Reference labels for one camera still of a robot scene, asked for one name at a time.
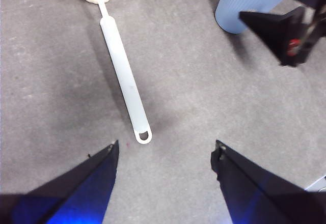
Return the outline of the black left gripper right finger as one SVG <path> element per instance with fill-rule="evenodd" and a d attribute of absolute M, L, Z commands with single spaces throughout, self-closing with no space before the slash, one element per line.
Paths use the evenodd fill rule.
<path fill-rule="evenodd" d="M 325 193 L 306 191 L 220 140 L 211 153 L 233 223 L 325 223 Z"/>

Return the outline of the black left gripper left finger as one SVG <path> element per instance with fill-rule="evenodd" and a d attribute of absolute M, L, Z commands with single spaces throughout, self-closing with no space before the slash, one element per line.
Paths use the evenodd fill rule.
<path fill-rule="evenodd" d="M 1 223 L 102 223 L 114 189 L 119 142 L 28 193 L 1 194 Z"/>

